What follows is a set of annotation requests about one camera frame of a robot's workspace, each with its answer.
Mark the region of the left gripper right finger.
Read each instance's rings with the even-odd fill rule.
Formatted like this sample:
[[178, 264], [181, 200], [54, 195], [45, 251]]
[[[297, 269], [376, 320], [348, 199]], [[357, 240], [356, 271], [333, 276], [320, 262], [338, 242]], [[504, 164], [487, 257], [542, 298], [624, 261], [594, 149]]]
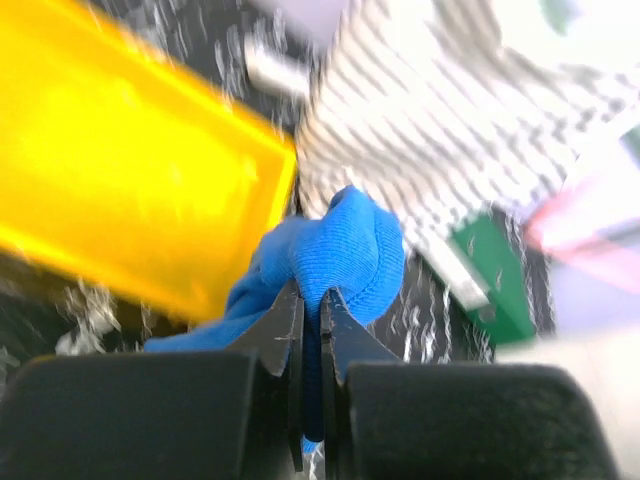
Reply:
[[346, 388], [352, 363], [397, 362], [399, 358], [350, 313], [337, 288], [323, 297], [320, 314], [325, 477], [353, 477], [350, 400]]

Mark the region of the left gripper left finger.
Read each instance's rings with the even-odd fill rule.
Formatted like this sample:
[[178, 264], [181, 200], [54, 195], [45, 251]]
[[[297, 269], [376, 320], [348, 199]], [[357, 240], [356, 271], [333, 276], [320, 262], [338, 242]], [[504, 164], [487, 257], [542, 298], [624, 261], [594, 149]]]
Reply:
[[303, 330], [304, 302], [289, 282], [245, 334], [250, 346], [246, 473], [303, 470]]

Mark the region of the striped tank top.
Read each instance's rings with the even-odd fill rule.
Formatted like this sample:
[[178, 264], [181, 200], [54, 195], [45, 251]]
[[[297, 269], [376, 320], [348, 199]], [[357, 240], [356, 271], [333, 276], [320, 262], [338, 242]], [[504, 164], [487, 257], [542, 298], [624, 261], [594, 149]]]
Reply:
[[353, 1], [296, 132], [302, 207], [354, 184], [424, 251], [638, 116], [635, 1]]

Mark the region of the pink wire hanger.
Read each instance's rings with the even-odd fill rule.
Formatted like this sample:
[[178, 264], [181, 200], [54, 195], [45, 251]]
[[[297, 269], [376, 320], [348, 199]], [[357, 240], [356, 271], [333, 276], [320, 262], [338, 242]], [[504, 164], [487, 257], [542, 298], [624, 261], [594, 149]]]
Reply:
[[524, 233], [540, 252], [637, 295], [639, 255], [613, 235], [638, 225], [637, 189], [586, 181], [563, 189], [536, 211]]

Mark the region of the blue tank top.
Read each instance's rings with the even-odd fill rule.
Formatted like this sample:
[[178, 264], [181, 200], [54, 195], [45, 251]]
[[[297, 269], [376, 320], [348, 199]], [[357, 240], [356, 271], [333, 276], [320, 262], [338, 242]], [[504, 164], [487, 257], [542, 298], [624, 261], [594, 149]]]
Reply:
[[188, 333], [148, 340], [147, 352], [221, 350], [246, 332], [295, 280], [305, 303], [303, 431], [310, 452], [324, 439], [320, 311], [337, 288], [352, 316], [368, 325], [385, 314], [403, 284], [405, 256], [397, 218], [353, 186], [334, 195], [319, 220], [286, 218], [267, 233], [247, 273], [232, 288], [222, 319]]

